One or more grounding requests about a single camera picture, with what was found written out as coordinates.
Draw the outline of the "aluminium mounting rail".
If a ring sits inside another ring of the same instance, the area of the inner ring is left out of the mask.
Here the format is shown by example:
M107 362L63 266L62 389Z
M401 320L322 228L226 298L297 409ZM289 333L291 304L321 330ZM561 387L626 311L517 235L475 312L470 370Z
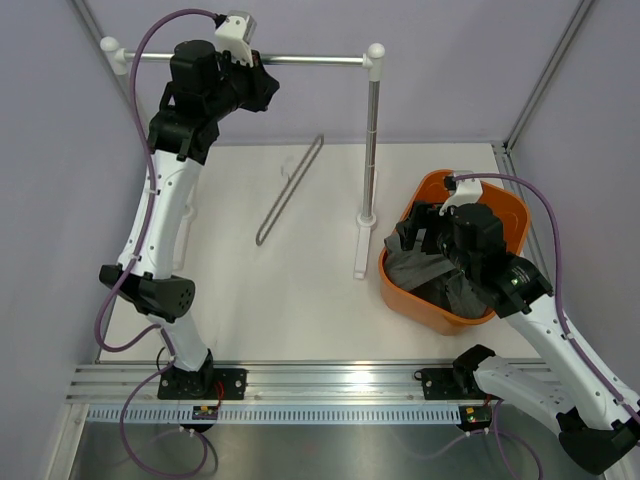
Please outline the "aluminium mounting rail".
M243 400L160 400L161 374L155 363L99 363L75 369L65 395L69 404L184 405L394 405L480 404L483 400L425 400L413 373L422 368L452 367L426 361L239 362L218 361L214 368L247 370Z

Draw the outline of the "grey clothes hanger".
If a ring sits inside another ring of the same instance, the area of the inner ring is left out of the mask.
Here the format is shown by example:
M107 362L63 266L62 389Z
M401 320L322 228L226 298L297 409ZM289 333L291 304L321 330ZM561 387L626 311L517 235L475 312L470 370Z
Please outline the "grey clothes hanger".
M276 222L279 220L289 201L298 189L301 181L304 179L308 170L318 157L324 143L325 135L318 134L305 151L293 172L289 175L284 187L279 192L256 232L255 244L257 247L261 247L268 238Z

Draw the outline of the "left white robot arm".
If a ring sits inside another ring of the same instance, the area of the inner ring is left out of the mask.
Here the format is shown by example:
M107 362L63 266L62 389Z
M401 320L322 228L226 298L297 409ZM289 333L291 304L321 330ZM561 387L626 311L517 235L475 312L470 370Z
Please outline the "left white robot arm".
M244 63L204 40L179 44L171 79L149 123L151 153L145 189L127 245L100 281L142 315L161 336L169 367L160 375L162 400L213 399L224 377L190 313L193 281L175 275L173 258L187 202L219 136L220 121L242 109L264 112L279 88L253 50Z

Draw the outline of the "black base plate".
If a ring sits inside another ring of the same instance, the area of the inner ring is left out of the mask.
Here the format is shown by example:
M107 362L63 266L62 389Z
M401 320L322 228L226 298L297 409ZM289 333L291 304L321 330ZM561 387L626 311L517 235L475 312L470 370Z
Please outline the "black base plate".
M471 374L453 367L422 368L413 373L421 385L425 400L484 400L486 394L479 389Z
M160 400L243 400L247 370L213 368L187 372L171 368L161 374L157 390Z

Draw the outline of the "grey shorts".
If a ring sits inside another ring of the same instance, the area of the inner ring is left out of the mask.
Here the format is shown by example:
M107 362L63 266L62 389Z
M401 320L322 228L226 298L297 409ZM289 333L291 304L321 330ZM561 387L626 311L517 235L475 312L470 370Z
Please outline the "grey shorts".
M466 319L480 319L487 307L472 291L469 281L441 254L420 251L419 232L411 251L400 247L398 233L385 238L387 259L384 269L391 282L401 290Z

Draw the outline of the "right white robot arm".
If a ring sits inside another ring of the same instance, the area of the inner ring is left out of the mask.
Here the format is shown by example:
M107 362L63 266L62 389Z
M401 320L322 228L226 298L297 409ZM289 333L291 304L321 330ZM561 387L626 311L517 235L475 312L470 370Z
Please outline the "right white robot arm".
M454 388L503 399L546 426L583 470L600 475L639 443L639 395L606 365L567 320L558 295L537 267L511 253L502 221L484 204L458 207L418 201L396 231L404 250L442 254L469 281L479 300L518 331L555 374L554 389L486 347L454 365Z

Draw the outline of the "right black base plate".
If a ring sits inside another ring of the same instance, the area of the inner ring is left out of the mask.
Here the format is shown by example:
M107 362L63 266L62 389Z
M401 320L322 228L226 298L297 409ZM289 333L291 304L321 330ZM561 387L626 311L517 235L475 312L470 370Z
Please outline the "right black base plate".
M486 394L479 389L471 374L453 367L422 368L413 373L421 385L425 400L484 400Z

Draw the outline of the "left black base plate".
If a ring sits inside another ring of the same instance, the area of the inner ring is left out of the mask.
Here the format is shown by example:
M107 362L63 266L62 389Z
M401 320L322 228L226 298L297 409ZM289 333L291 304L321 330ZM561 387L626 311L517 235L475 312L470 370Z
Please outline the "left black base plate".
M161 374L157 390L160 400L243 400L247 370L213 368L187 372L171 368Z

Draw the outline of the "metal clothes rack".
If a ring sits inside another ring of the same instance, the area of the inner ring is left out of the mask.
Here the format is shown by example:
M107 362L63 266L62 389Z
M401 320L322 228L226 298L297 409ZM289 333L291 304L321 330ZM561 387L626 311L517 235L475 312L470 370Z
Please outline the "metal clothes rack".
M113 37L103 37L99 41L100 49L105 55L113 73L116 76L124 76L128 73L127 64L133 62L135 53L127 52ZM168 61L172 54L168 53L144 53L141 59L145 61ZM356 217L358 238L356 244L353 278L363 280L366 276L368 257L370 251L371 233L377 224L374 213L376 192L376 148L377 127L380 97L380 80L382 75L385 48L382 44L371 44L366 53L358 56L318 56L318 55L286 55L286 54L261 54L263 64L266 65L292 65L292 66L353 66L361 67L368 72L368 106L367 127L365 143L365 164L362 206Z

